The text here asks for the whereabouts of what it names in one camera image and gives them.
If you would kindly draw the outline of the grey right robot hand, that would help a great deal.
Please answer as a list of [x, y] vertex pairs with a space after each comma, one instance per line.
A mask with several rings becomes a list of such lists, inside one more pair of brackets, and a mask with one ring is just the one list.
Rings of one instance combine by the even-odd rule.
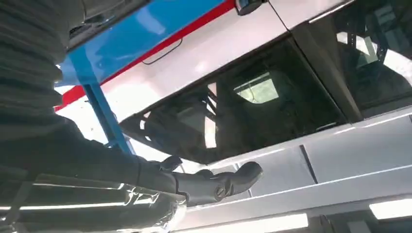
[[166, 233], [187, 208], [252, 187], [255, 162], [236, 172], [173, 172], [176, 157], [147, 161], [83, 137], [73, 121], [0, 118], [3, 233]]

